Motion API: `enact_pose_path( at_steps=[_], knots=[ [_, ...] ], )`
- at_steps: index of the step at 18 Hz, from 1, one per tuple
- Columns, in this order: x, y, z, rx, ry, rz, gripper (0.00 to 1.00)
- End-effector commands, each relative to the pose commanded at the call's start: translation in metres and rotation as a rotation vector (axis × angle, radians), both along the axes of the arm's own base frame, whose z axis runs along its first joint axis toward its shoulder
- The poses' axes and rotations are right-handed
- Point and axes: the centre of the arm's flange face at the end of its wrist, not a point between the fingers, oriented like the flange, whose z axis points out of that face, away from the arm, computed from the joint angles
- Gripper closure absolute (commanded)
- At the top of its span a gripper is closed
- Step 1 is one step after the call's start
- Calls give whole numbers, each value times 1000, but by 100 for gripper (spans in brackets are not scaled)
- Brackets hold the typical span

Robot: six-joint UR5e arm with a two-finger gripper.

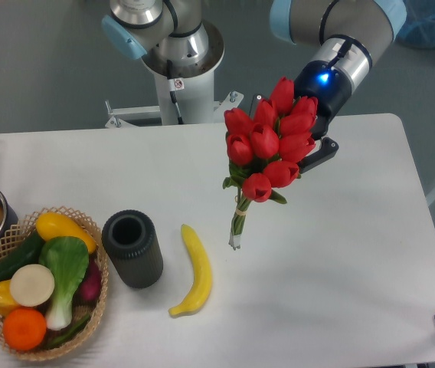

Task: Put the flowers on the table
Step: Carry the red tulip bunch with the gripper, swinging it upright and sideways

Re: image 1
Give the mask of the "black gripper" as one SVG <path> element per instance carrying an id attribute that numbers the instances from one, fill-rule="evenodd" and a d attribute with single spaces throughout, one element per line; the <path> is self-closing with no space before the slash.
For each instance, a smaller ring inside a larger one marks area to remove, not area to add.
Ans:
<path id="1" fill-rule="evenodd" d="M 325 136 L 329 124 L 352 95 L 352 85 L 348 77 L 325 61 L 309 62 L 294 80 L 294 97 L 315 97 L 318 101 L 316 122 L 311 129 L 312 137 L 320 139 L 319 148 L 299 162 L 299 171 L 306 173 L 332 159 L 338 152 L 338 143 Z M 261 113 L 267 97 L 254 94 L 249 116 Z"/>

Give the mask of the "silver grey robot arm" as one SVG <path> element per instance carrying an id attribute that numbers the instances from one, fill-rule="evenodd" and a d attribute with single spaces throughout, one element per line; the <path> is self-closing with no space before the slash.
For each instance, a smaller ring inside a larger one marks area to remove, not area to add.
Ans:
<path id="1" fill-rule="evenodd" d="M 272 33 L 318 51 L 294 81 L 296 97 L 316 97 L 312 129 L 319 151 L 299 167 L 310 170 L 337 152 L 329 124 L 405 23 L 401 1 L 275 1 Z M 152 72 L 165 125 L 220 122 L 232 99 L 214 101 L 214 71 L 224 56 L 219 30 L 201 15 L 199 1 L 112 1 L 102 29 L 127 58 Z"/>

